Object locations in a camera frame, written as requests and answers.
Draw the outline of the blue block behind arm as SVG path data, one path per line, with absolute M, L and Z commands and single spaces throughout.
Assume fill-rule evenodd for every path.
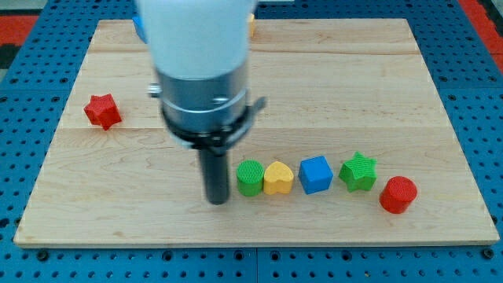
M 142 19 L 139 16 L 132 17 L 134 29 L 136 31 L 137 36 L 143 43 L 147 43 L 147 39 L 145 36 L 144 28 L 143 28 L 143 22 Z

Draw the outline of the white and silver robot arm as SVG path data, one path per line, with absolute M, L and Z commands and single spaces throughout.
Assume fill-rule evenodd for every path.
M 253 124 L 248 18 L 255 0 L 137 0 L 167 128 L 221 154 Z

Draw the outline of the yellow block behind arm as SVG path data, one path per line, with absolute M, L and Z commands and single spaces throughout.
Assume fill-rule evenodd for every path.
M 255 34 L 255 15 L 250 13 L 248 16 L 248 37 L 251 39 Z

